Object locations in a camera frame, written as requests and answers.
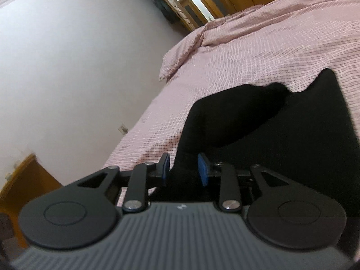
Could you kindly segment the black knit cardigan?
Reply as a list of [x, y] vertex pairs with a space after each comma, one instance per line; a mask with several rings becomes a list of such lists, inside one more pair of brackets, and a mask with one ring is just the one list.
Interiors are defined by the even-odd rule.
[[202, 98], [190, 109], [175, 161], [154, 202], [210, 198], [198, 155], [246, 169], [262, 165], [335, 199], [346, 212], [339, 248], [359, 244], [359, 143], [335, 73], [325, 69], [304, 91], [281, 83], [241, 85]]

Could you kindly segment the dark green hanging jacket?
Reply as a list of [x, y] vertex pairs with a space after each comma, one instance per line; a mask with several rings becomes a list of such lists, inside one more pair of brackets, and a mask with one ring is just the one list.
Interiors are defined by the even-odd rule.
[[180, 18], [177, 16], [175, 11], [167, 4], [165, 0], [152, 1], [169, 23], [174, 24], [180, 21]]

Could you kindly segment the pink checked bed cover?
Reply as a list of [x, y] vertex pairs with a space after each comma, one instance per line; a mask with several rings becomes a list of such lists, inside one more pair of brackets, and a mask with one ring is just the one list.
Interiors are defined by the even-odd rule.
[[325, 69], [336, 75], [359, 143], [359, 0], [277, 0], [210, 22], [165, 55], [166, 86], [106, 164], [130, 170], [167, 152], [174, 165], [196, 101], [247, 84], [298, 93]]

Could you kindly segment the wooden bedside cabinet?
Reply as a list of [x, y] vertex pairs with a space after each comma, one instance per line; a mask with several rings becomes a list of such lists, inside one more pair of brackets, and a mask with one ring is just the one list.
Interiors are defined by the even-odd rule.
[[41, 166], [35, 154], [26, 157], [1, 190], [1, 213], [6, 214], [21, 248], [27, 242], [18, 223], [21, 209], [31, 200], [59, 189], [62, 184]]

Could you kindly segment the white wall socket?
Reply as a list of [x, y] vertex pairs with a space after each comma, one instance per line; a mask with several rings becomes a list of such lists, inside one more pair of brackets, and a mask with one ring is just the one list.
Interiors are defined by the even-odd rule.
[[124, 124], [121, 124], [121, 126], [118, 128], [118, 131], [122, 135], [126, 135], [128, 133], [128, 131], [129, 131], [129, 129]]

